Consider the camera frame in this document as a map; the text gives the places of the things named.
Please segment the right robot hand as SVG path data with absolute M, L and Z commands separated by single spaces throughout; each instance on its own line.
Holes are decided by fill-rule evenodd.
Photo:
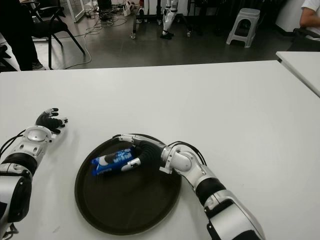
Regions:
M 148 163 L 151 160 L 161 161 L 161 155 L 166 145 L 160 140 L 145 134 L 131 133 L 131 134 L 117 134 L 112 137 L 113 141 L 128 142 L 133 147 L 140 148 L 140 154 L 129 160 L 126 164 L 121 166 L 122 172 L 134 169 L 141 164 Z

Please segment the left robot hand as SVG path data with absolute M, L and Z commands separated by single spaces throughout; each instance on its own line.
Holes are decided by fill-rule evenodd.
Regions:
M 61 129 L 66 126 L 69 120 L 66 117 L 57 118 L 58 116 L 58 108 L 49 108 L 38 116 L 35 125 L 45 127 L 53 134 L 59 135 L 61 133 Z

